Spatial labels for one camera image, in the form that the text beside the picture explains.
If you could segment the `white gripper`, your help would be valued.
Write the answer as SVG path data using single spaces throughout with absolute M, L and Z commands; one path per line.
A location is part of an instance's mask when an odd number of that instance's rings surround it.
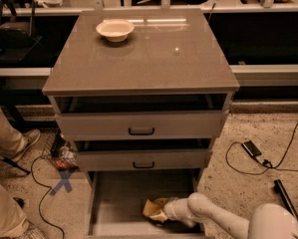
M 165 222 L 167 218 L 172 221 L 180 221 L 184 224 L 190 224 L 192 213 L 188 208 L 186 198 L 158 198 L 155 204 L 163 206 L 163 211 L 159 210 L 149 216 L 153 221 Z

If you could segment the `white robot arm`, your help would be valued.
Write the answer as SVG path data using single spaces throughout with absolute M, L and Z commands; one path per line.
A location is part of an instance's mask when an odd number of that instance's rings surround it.
M 266 203 L 254 209 L 249 220 L 212 203 L 205 195 L 194 192 L 187 198 L 147 200 L 143 215 L 163 223 L 179 221 L 187 226 L 216 223 L 234 239 L 298 239 L 298 221 L 285 208 Z

